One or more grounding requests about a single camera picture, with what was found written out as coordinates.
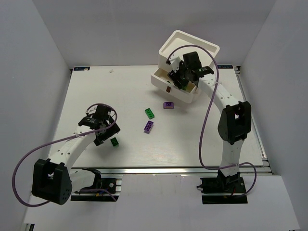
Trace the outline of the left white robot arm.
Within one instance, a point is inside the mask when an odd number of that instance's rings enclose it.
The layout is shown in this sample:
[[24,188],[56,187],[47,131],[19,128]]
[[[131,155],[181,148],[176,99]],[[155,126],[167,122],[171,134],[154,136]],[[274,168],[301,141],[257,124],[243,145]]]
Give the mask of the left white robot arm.
[[120,131],[116,120],[114,108],[102,103],[90,106],[73,135],[63,140],[63,146],[46,160],[39,159],[34,164],[32,194],[58,205],[66,203],[72,193],[111,196],[99,170],[86,167],[74,173],[70,171],[90,144],[100,146]]

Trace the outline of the white three-drawer storage box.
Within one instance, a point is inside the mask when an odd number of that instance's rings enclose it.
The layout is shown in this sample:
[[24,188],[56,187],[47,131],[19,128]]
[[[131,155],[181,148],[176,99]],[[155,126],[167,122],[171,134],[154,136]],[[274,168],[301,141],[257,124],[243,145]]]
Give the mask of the white three-drawer storage box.
[[198,80],[213,74],[220,47],[186,32],[176,30],[159,50],[158,69],[151,83],[160,90],[192,103],[200,94]]

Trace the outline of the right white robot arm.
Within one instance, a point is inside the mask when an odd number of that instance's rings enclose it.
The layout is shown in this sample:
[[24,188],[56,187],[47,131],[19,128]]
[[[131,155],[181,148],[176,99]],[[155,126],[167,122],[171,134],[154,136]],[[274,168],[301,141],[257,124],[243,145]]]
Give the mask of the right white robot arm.
[[166,64],[172,67],[168,77],[178,89],[184,90],[189,83],[193,83],[210,97],[209,105],[218,108],[218,133],[223,140],[218,172],[227,181],[238,179],[241,147],[251,131],[251,104],[230,94],[219,82],[218,71],[202,66],[195,51],[184,54],[182,58],[171,54]]

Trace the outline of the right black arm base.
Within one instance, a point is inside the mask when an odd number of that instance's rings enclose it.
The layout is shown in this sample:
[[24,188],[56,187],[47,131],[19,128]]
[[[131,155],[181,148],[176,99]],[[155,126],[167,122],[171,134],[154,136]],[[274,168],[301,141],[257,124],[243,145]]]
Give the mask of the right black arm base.
[[223,188],[217,178],[200,178],[200,185],[196,188],[202,194],[204,205],[232,205],[247,204],[244,179],[240,177],[237,183]]

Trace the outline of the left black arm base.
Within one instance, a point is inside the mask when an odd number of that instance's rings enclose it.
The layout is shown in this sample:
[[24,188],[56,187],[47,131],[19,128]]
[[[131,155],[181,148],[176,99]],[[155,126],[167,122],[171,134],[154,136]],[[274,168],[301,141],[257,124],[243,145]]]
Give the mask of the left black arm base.
[[70,173],[71,201],[116,202],[121,192],[121,179],[104,175],[94,168],[76,169]]

